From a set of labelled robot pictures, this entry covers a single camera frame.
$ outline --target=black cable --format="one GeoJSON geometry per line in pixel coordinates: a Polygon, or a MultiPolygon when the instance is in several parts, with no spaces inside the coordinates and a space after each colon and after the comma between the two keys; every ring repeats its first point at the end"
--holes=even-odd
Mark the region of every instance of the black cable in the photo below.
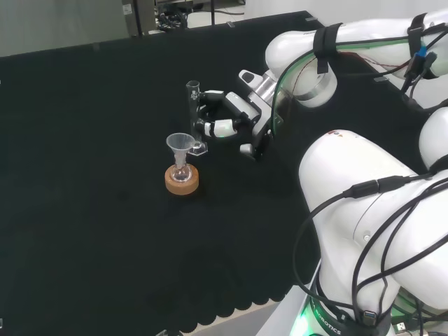
{"type": "Polygon", "coordinates": [[[215,25],[215,0],[210,0],[211,25],[215,25]]]}
{"type": "Polygon", "coordinates": [[[321,297],[310,291],[300,280],[298,271],[297,271],[297,247],[300,241],[300,238],[304,234],[305,230],[308,228],[309,224],[312,222],[312,219],[319,214],[322,210],[329,207],[331,204],[343,199],[343,198],[361,198],[369,195],[376,195],[378,193],[387,193],[388,191],[397,190],[404,185],[411,183],[413,181],[418,181],[419,179],[426,178],[427,175],[423,176],[388,176],[385,178],[379,178],[378,180],[366,181],[363,183],[359,183],[351,186],[349,189],[345,190],[343,193],[336,195],[324,203],[320,204],[318,207],[313,210],[310,215],[305,219],[303,224],[300,226],[297,231],[297,237],[295,238],[295,243],[293,247],[293,273],[296,278],[298,286],[308,295],[312,296],[316,300],[322,301],[326,305],[332,305],[336,307],[345,307],[348,309],[353,309],[351,304],[336,302],[327,299],[326,297],[321,297]]]}
{"type": "MultiPolygon", "coordinates": [[[[398,294],[398,297],[399,297],[402,301],[404,301],[404,302],[406,303],[406,305],[409,305],[411,308],[417,309],[417,307],[414,306],[414,304],[413,304],[412,302],[410,302],[406,297],[404,297],[404,296],[402,296],[402,295],[400,295],[400,294],[398,294]]],[[[423,309],[423,307],[421,308],[421,312],[424,313],[424,314],[426,314],[426,315],[428,315],[429,317],[443,316],[444,314],[447,314],[447,313],[448,313],[448,311],[446,311],[446,312],[444,312],[444,313],[441,313],[441,315],[436,315],[436,314],[434,314],[434,313],[431,313],[430,311],[427,311],[427,310],[423,309]]]]}
{"type": "Polygon", "coordinates": [[[423,317],[424,323],[426,322],[448,322],[448,316],[436,316],[436,317],[423,317]]]}
{"type": "MultiPolygon", "coordinates": [[[[403,225],[403,223],[407,220],[407,218],[411,215],[411,213],[413,212],[413,210],[417,207],[417,204],[414,205],[400,220],[400,222],[397,224],[397,226],[395,227],[395,229],[392,231],[391,236],[389,237],[387,243],[386,243],[386,247],[384,247],[384,251],[383,251],[383,256],[381,257],[381,272],[384,272],[384,266],[386,264],[386,257],[387,257],[387,253],[389,251],[389,247],[392,244],[392,240],[395,237],[395,235],[397,234],[398,230],[401,228],[401,226],[403,225]]],[[[387,280],[386,278],[383,278],[384,281],[384,287],[383,287],[383,292],[381,293],[381,297],[379,299],[379,308],[380,311],[378,313],[379,316],[382,315],[382,307],[383,307],[383,299],[384,299],[384,295],[386,293],[387,290],[387,280]]]]}
{"type": "Polygon", "coordinates": [[[332,301],[327,299],[326,297],[323,296],[319,296],[317,294],[315,294],[315,292],[309,290],[303,283],[302,280],[300,280],[298,271],[297,271],[297,261],[296,261],[296,254],[297,254],[297,247],[299,245],[299,241],[300,238],[302,237],[302,235],[305,233],[305,230],[309,227],[309,224],[312,223],[312,219],[319,214],[322,210],[324,210],[325,208],[329,207],[331,204],[342,200],[344,197],[342,194],[336,195],[334,197],[331,197],[330,199],[328,199],[327,201],[325,201],[324,203],[322,203],[321,205],[319,205],[318,207],[315,208],[315,210],[313,210],[310,215],[307,217],[307,219],[305,219],[305,221],[301,224],[301,226],[299,227],[299,230],[297,231],[297,236],[295,238],[295,243],[294,243],[294,247],[293,247],[293,273],[295,276],[295,280],[297,281],[297,285],[300,287],[300,289],[302,289],[306,294],[308,294],[309,296],[311,296],[312,298],[314,298],[315,300],[319,300],[321,301],[323,304],[328,305],[328,306],[336,306],[336,307],[343,307],[343,308],[348,308],[348,309],[353,309],[353,306],[351,304],[347,304],[347,303],[343,303],[343,302],[337,302],[337,301],[332,301]]]}
{"type": "MultiPolygon", "coordinates": [[[[429,50],[430,48],[432,48],[438,41],[440,41],[440,39],[448,34],[448,28],[445,28],[444,31],[439,34],[436,38],[434,38],[430,43],[428,43],[428,45],[426,46],[426,49],[429,50]]],[[[378,78],[378,77],[382,77],[385,75],[390,75],[393,74],[401,69],[403,69],[404,67],[406,67],[409,63],[410,63],[411,59],[407,60],[405,63],[401,64],[400,66],[397,66],[396,68],[389,70],[389,71],[385,71],[385,72],[380,72],[380,73],[341,73],[338,74],[338,76],[341,77],[370,77],[370,78],[378,78]]]]}
{"type": "MultiPolygon", "coordinates": [[[[425,179],[427,179],[428,177],[431,177],[430,174],[425,174],[423,175],[425,179]]],[[[429,190],[434,189],[434,187],[439,186],[440,184],[443,184],[444,180],[438,181],[432,185],[430,185],[427,189],[425,189],[422,192],[422,195],[426,194],[429,190]]],[[[389,249],[391,247],[392,241],[395,238],[397,232],[399,231],[399,229],[402,227],[403,223],[409,218],[409,216],[412,214],[412,212],[416,209],[416,207],[418,206],[419,202],[417,202],[411,209],[409,209],[409,211],[401,218],[400,222],[397,224],[397,226],[393,229],[391,236],[389,237],[388,241],[386,242],[386,245],[384,247],[384,251],[383,251],[383,255],[381,257],[381,272],[385,271],[385,264],[386,264],[386,258],[387,258],[387,253],[389,252],[389,249]]]]}
{"type": "MultiPolygon", "coordinates": [[[[196,12],[208,12],[210,13],[210,10],[196,10],[196,12]]],[[[222,13],[222,14],[227,14],[227,15],[244,15],[244,13],[230,13],[230,12],[226,12],[224,10],[215,10],[215,13],[222,13]]]]}
{"type": "Polygon", "coordinates": [[[423,332],[423,317],[421,316],[421,306],[422,306],[422,304],[421,304],[421,301],[418,300],[418,299],[415,299],[415,303],[417,305],[417,311],[419,313],[420,336],[424,336],[423,335],[423,333],[424,333],[423,332]]]}
{"type": "Polygon", "coordinates": [[[381,292],[381,296],[379,297],[379,303],[378,303],[379,305],[378,316],[381,316],[383,314],[383,300],[388,287],[386,278],[383,278],[383,282],[384,282],[383,291],[381,292]]]}
{"type": "Polygon", "coordinates": [[[406,267],[409,267],[410,265],[416,263],[418,260],[426,257],[428,254],[431,254],[436,249],[440,248],[442,245],[446,244],[448,242],[448,235],[443,237],[440,241],[435,243],[434,245],[428,247],[426,250],[420,252],[416,256],[406,260],[405,262],[400,263],[399,265],[396,265],[384,272],[380,272],[374,276],[371,276],[370,278],[364,280],[360,284],[358,283],[358,276],[359,272],[361,270],[361,265],[363,264],[363,261],[365,257],[367,256],[369,250],[372,248],[373,244],[378,240],[378,238],[382,235],[382,233],[399,217],[401,216],[406,210],[413,207],[415,204],[420,202],[421,200],[424,200],[427,197],[430,197],[436,193],[439,193],[443,190],[448,189],[448,184],[441,185],[443,183],[448,182],[448,178],[444,178],[436,183],[434,183],[431,187],[432,189],[428,192],[423,192],[419,196],[415,197],[414,199],[410,200],[408,203],[403,205],[399,210],[397,210],[395,213],[393,213],[387,220],[384,222],[384,224],[375,232],[375,234],[370,238],[369,242],[365,245],[365,248],[361,252],[358,262],[356,263],[355,270],[353,271],[353,281],[351,284],[351,294],[352,294],[352,303],[353,303],[353,312],[355,313],[355,317],[358,321],[361,320],[361,313],[360,309],[357,303],[357,297],[358,292],[363,288],[364,286],[371,284],[372,282],[379,280],[381,278],[387,277],[389,275],[392,275],[400,270],[405,269],[406,267]]]}
{"type": "Polygon", "coordinates": [[[402,96],[402,100],[406,103],[407,107],[409,107],[410,109],[419,112],[419,113],[427,113],[429,115],[433,114],[434,112],[436,112],[438,109],[441,109],[442,107],[446,107],[448,106],[448,99],[442,101],[440,104],[437,104],[433,107],[429,107],[429,108],[423,108],[420,105],[417,104],[417,102],[415,101],[415,99],[408,99],[405,95],[402,96]]]}
{"type": "Polygon", "coordinates": [[[185,15],[177,7],[175,7],[175,9],[174,9],[174,14],[179,18],[179,21],[181,22],[181,25],[179,28],[187,29],[188,28],[188,19],[185,17],[185,15]]]}
{"type": "Polygon", "coordinates": [[[139,34],[139,37],[142,37],[143,34],[141,32],[141,23],[140,23],[140,14],[139,14],[139,5],[137,3],[137,0],[133,0],[132,4],[134,5],[134,12],[135,12],[135,23],[137,25],[137,31],[139,34]]]}
{"type": "Polygon", "coordinates": [[[421,75],[419,75],[416,80],[413,82],[412,87],[411,87],[411,93],[409,94],[409,99],[412,99],[414,96],[414,90],[415,87],[417,86],[417,84],[419,84],[419,81],[426,75],[426,70],[423,70],[423,72],[421,73],[421,75]]]}

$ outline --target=clear funnel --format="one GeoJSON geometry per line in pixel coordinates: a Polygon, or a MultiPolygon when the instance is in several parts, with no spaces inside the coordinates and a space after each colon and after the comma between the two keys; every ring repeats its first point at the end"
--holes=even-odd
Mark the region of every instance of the clear funnel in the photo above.
{"type": "Polygon", "coordinates": [[[187,164],[187,153],[195,145],[195,138],[185,133],[174,133],[167,137],[167,145],[173,150],[176,164],[170,172],[173,181],[186,182],[193,175],[187,164]]]}

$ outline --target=table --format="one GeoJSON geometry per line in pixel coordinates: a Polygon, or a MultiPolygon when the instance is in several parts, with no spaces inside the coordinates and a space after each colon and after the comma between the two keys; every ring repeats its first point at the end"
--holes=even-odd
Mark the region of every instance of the table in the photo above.
{"type": "MultiPolygon", "coordinates": [[[[300,158],[328,130],[353,130],[417,172],[425,118],[387,82],[340,79],[331,101],[293,109],[261,163],[241,142],[193,158],[200,187],[165,190],[165,144],[188,131],[184,85],[247,92],[277,35],[320,27],[306,12],[0,59],[0,317],[7,335],[154,335],[293,284],[291,251],[307,215],[300,158]]],[[[338,59],[337,73],[368,71],[338,59]]],[[[299,251],[309,280],[319,260],[310,230],[299,251]]]]}

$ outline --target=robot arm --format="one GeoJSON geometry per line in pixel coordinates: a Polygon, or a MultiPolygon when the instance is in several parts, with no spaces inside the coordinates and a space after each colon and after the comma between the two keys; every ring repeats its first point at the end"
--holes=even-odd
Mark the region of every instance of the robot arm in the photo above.
{"type": "Polygon", "coordinates": [[[199,94],[202,107],[199,118],[194,120],[195,129],[207,138],[222,139],[236,135],[241,125],[247,126],[253,136],[253,143],[241,145],[240,152],[251,158],[259,158],[263,154],[268,141],[268,126],[271,107],[256,93],[248,96],[248,101],[238,94],[210,90],[199,94]],[[218,106],[224,105],[235,119],[214,120],[218,106]]]}
{"type": "MultiPolygon", "coordinates": [[[[423,127],[420,143],[429,140],[428,135],[446,139],[447,130],[448,108],[445,108],[429,118],[423,127]]],[[[439,147],[444,148],[445,155],[448,153],[448,142],[439,147]]],[[[421,146],[420,149],[422,156],[428,158],[425,148],[421,146]]],[[[446,181],[448,166],[445,168],[429,180],[413,182],[391,192],[340,200],[314,218],[321,247],[321,269],[318,278],[328,299],[354,304],[352,281],[366,245],[383,223],[404,204],[424,193],[424,190],[434,183],[446,181]]],[[[344,130],[331,131],[318,139],[306,152],[299,169],[300,185],[310,210],[315,210],[326,200],[358,183],[387,176],[412,175],[415,173],[411,169],[377,145],[344,130]]],[[[420,202],[412,214],[405,217],[404,225],[397,231],[388,250],[385,270],[407,262],[436,242],[446,241],[446,204],[448,192],[440,192],[420,202]]],[[[372,245],[360,268],[357,284],[380,273],[386,242],[402,217],[403,215],[397,217],[372,245]]],[[[372,312],[374,318],[379,319],[379,312],[389,311],[398,290],[403,287],[427,305],[448,309],[447,258],[448,245],[441,244],[423,259],[386,276],[388,286],[378,278],[364,287],[357,295],[358,306],[365,312],[372,312]]],[[[346,309],[346,313],[354,318],[351,310],[346,309]]],[[[327,335],[322,331],[319,320],[312,315],[312,311],[307,312],[307,319],[312,324],[311,330],[317,330],[320,335],[327,335]]]]}
{"type": "MultiPolygon", "coordinates": [[[[447,22],[448,10],[426,14],[422,24],[422,31],[426,34],[421,37],[421,44],[427,46],[432,43],[441,29],[446,29],[447,22]]],[[[337,52],[357,53],[367,62],[393,70],[413,56],[408,43],[411,25],[412,18],[343,24],[335,39],[337,52]]],[[[274,100],[277,105],[285,97],[293,97],[303,106],[313,108],[325,104],[334,95],[337,78],[331,67],[328,66],[327,73],[317,71],[318,61],[313,53],[315,35],[316,31],[290,31],[279,35],[266,49],[265,59],[269,68],[266,73],[259,76],[247,70],[240,72],[240,80],[251,90],[247,100],[261,114],[259,125],[253,129],[254,148],[266,143],[261,141],[263,137],[269,138],[274,100]]],[[[430,72],[434,76],[448,74],[447,40],[436,41],[430,51],[437,55],[430,72]]],[[[406,65],[394,75],[404,78],[407,71],[406,65]]]]}

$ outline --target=green light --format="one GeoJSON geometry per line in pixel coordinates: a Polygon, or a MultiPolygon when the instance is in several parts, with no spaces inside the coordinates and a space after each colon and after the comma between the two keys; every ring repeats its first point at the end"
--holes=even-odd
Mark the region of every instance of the green light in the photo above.
{"type": "Polygon", "coordinates": [[[289,336],[303,336],[308,331],[308,321],[305,314],[297,315],[297,318],[294,321],[293,328],[289,336]]]}

